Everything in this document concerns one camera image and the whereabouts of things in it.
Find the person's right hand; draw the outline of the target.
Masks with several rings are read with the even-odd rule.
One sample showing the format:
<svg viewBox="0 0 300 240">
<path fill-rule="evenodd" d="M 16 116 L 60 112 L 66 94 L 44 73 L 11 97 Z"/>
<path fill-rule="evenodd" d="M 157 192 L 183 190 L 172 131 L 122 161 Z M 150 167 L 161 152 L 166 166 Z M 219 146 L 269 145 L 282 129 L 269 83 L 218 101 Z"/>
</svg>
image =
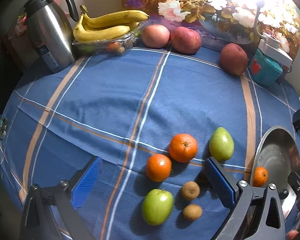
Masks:
<svg viewBox="0 0 300 240">
<path fill-rule="evenodd" d="M 287 233 L 286 238 L 288 240 L 294 240 L 294 238 L 299 234 L 297 230 L 291 230 L 289 233 Z"/>
</svg>

